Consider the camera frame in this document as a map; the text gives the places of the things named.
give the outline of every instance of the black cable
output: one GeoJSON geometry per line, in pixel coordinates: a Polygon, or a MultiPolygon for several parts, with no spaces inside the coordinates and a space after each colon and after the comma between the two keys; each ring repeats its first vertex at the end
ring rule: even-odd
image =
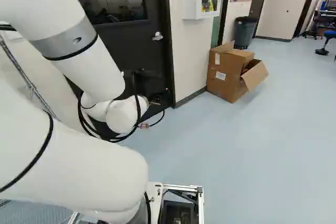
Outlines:
{"type": "Polygon", "coordinates": [[[43,142],[42,147],[40,148],[40,150],[38,151],[38,153],[36,154],[36,156],[33,158],[33,160],[27,165],[27,167],[19,175],[17,175],[8,184],[6,184],[5,186],[3,186],[3,187],[0,188],[0,193],[2,193],[4,190],[7,190],[8,188],[10,188],[14,184],[16,184],[20,179],[22,179],[27,174],[27,172],[29,172],[30,169],[32,169],[32,167],[38,162],[38,160],[40,159],[40,157],[42,156],[42,154],[46,150],[46,148],[47,148],[47,146],[48,146],[48,144],[50,142],[51,136],[53,134],[53,129],[54,129],[53,118],[51,117],[50,114],[48,114],[48,116],[49,116],[49,130],[48,130],[47,136],[46,136],[46,138],[45,138],[45,140],[43,142]]]}
{"type": "Polygon", "coordinates": [[[78,104],[77,104],[77,110],[78,110],[78,118],[79,118],[79,122],[80,124],[82,125],[83,129],[90,135],[90,136],[93,136],[95,137],[91,132],[89,132],[89,130],[91,130],[92,132],[94,132],[95,134],[97,135],[100,135],[102,138],[106,138],[106,139],[103,139],[105,141],[108,141],[108,142],[111,142],[111,143],[119,143],[123,140],[125,140],[126,138],[128,138],[129,136],[131,136],[136,130],[137,130],[137,125],[140,123],[140,119],[141,119],[141,107],[140,107],[140,102],[139,102],[139,98],[138,98],[138,95],[137,95],[137,89],[136,89],[136,84],[135,84],[135,73],[133,72],[132,73],[132,81],[131,81],[131,86],[132,86],[132,91],[133,91],[133,94],[134,94],[134,97],[135,97],[135,102],[136,102],[136,107],[137,107],[137,121],[136,121],[136,124],[134,126],[134,128],[132,129],[132,131],[125,135],[125,136],[122,136],[122,137],[111,137],[109,135],[105,135],[103,133],[100,133],[98,131],[96,131],[93,127],[91,127],[91,125],[86,121],[86,119],[84,118],[83,116],[83,113],[81,111],[81,104],[80,104],[80,100],[81,100],[81,97],[83,95],[83,91],[82,93],[80,94],[80,97],[78,99],[78,104]]]}
{"type": "Polygon", "coordinates": [[[153,127],[154,125],[157,125],[158,123],[160,123],[162,121],[163,118],[164,118],[164,110],[162,111],[161,118],[159,120],[157,120],[155,123],[150,124],[149,127],[153,127]]]}
{"type": "Polygon", "coordinates": [[[148,217],[148,224],[152,224],[152,213],[151,213],[151,205],[150,205],[150,201],[148,199],[148,195],[147,192],[145,192],[145,200],[146,200],[146,205],[147,205],[147,217],[148,217]]]}

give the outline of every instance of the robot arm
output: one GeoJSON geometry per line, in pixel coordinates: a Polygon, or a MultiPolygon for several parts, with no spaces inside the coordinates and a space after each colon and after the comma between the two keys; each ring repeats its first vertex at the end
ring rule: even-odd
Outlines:
{"type": "MultiPolygon", "coordinates": [[[[0,20],[9,22],[85,92],[86,113],[117,133],[132,130],[137,120],[135,98],[113,102],[124,92],[125,81],[78,0],[0,0],[0,20]]],[[[143,115],[149,103],[138,98],[143,115]]]]}
{"type": "MultiPolygon", "coordinates": [[[[116,132],[134,127],[135,97],[113,101],[125,88],[122,73],[77,0],[0,0],[0,20],[11,23],[85,92],[82,105],[95,106],[87,107],[88,113],[116,132]]],[[[131,220],[147,184],[143,157],[73,131],[34,108],[4,81],[0,86],[2,103],[8,104],[0,115],[5,122],[0,198],[65,206],[109,223],[131,220]]],[[[148,103],[141,97],[139,101],[143,114],[148,103]]]]}

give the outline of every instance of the office chair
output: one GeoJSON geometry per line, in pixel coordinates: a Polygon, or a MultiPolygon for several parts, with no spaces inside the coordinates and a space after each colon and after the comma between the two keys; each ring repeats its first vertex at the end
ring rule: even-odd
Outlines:
{"type": "Polygon", "coordinates": [[[326,38],[326,41],[323,48],[315,50],[315,53],[317,53],[318,55],[327,55],[329,53],[329,51],[327,51],[325,47],[327,46],[330,39],[336,39],[336,31],[326,31],[324,33],[324,36],[326,38]]]}

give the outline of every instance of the trash can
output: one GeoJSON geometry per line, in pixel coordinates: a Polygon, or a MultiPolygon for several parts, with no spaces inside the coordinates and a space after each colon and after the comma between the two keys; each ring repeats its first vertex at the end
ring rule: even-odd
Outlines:
{"type": "Polygon", "coordinates": [[[258,18],[238,17],[235,22],[235,48],[246,49],[252,41],[258,18]]]}

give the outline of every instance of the open cardboard box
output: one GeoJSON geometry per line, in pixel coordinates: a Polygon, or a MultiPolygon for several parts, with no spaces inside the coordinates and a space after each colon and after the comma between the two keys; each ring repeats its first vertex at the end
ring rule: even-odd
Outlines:
{"type": "Polygon", "coordinates": [[[210,50],[207,90],[228,102],[236,102],[247,91],[252,92],[268,76],[254,53],[233,49],[234,42],[210,50]]]}

